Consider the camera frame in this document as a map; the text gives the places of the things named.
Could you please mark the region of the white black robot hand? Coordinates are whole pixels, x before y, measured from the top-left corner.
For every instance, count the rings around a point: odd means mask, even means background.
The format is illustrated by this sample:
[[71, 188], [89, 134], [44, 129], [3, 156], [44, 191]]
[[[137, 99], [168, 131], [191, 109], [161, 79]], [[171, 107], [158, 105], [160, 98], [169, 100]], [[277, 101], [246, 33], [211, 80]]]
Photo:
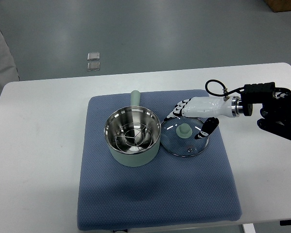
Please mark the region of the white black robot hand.
[[218, 116], [238, 117], [244, 114], [242, 101], [239, 97], [231, 97], [224, 100], [219, 97], [193, 97], [177, 103], [164, 122], [174, 118], [205, 118], [202, 129], [194, 137], [201, 139], [209, 136], [218, 126]]

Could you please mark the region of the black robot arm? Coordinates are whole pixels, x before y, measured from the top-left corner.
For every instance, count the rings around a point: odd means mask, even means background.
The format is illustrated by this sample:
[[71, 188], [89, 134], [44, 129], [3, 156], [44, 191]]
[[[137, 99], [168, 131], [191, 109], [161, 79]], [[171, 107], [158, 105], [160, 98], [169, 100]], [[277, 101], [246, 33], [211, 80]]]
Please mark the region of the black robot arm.
[[240, 92], [242, 111], [251, 116], [253, 104], [262, 104], [260, 129], [291, 141], [291, 91], [275, 83], [246, 84]]

